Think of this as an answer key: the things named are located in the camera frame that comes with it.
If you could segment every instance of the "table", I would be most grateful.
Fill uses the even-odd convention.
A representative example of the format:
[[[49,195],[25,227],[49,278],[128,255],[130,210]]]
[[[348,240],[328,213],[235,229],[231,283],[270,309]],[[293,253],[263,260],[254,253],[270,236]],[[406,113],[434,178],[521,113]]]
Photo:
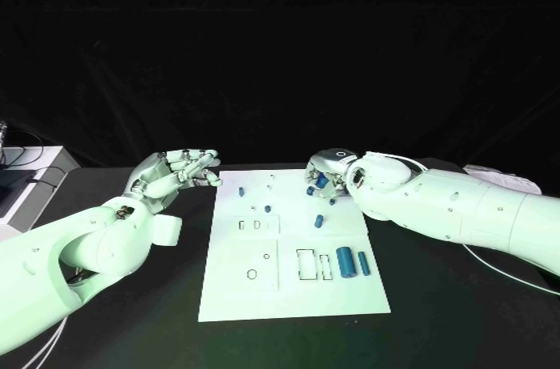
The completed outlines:
[[[459,171],[439,160],[432,168]],[[221,166],[225,171],[305,164]],[[38,226],[123,192],[131,168],[72,171]],[[212,188],[180,193],[166,214],[183,218],[179,245],[154,246],[140,270],[68,319],[43,369],[492,368],[557,367],[560,302],[483,266],[458,244],[367,218],[391,314],[198,323],[209,243]],[[535,268],[507,254],[478,254],[546,286]],[[20,368],[46,331],[0,357]]]

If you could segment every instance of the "blue object in robot hand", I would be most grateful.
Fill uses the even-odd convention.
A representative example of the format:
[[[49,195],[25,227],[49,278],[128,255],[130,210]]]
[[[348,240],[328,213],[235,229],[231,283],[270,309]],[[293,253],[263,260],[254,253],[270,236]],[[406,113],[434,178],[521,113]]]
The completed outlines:
[[[316,186],[318,186],[320,189],[323,189],[328,182],[329,182],[329,180],[326,179],[326,176],[323,175],[323,172],[319,172],[319,179],[318,179]]]
[[[352,251],[348,246],[336,249],[338,266],[341,267],[341,276],[343,278],[354,278],[356,274],[356,267],[354,265]]]
[[[319,229],[323,226],[323,216],[319,214],[315,219],[315,227]]]
[[[358,259],[359,259],[359,265],[362,266],[364,276],[368,276],[371,273],[369,273],[369,267],[368,267],[368,260],[365,259],[364,252],[358,252]]]

